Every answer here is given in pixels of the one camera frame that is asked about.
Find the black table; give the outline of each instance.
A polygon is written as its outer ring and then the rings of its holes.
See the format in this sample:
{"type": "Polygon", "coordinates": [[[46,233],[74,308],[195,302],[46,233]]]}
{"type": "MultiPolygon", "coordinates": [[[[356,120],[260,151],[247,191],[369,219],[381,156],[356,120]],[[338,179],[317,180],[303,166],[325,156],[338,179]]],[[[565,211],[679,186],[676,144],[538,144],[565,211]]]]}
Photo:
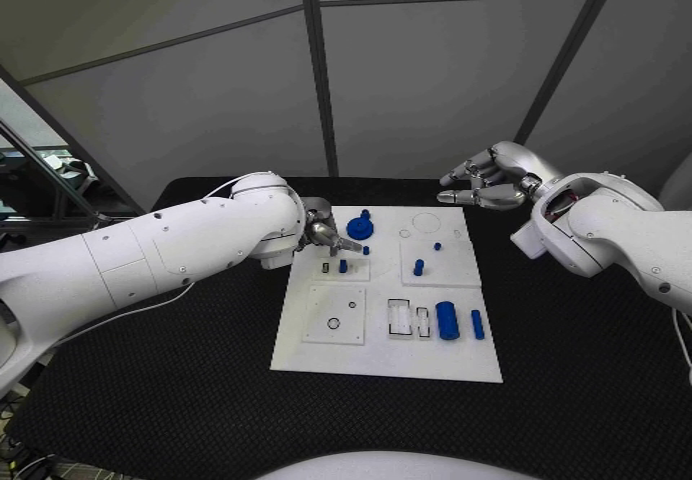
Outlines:
{"type": "MultiPolygon", "coordinates": [[[[222,181],[175,181],[156,208],[222,181]]],[[[335,205],[439,206],[428,180],[290,184],[335,205]]],[[[692,388],[669,308],[620,267],[584,279],[550,256],[525,258],[509,235],[528,206],[464,213],[503,384],[270,371],[290,270],[247,261],[61,348],[12,436],[152,480],[248,479],[368,449],[550,479],[689,479],[692,388]]]]}

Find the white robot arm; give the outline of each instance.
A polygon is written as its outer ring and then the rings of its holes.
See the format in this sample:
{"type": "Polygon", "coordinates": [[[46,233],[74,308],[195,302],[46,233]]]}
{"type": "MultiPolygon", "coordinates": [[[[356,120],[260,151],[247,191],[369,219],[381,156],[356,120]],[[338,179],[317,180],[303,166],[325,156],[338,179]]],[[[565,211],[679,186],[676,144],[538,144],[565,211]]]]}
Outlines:
{"type": "Polygon", "coordinates": [[[441,185],[463,176],[472,190],[441,192],[443,203],[508,210],[526,199],[535,202],[531,220],[512,235],[529,258],[548,251],[584,277],[617,263],[650,297],[692,313],[692,212],[663,211],[645,190],[607,172],[563,176],[512,142],[472,157],[441,185]]]}
{"type": "Polygon", "coordinates": [[[336,233],[332,207],[300,199],[271,172],[251,174],[231,198],[206,197],[45,245],[0,254],[0,396],[51,346],[90,321],[146,298],[261,260],[293,262],[307,244],[361,250],[336,233]]]}

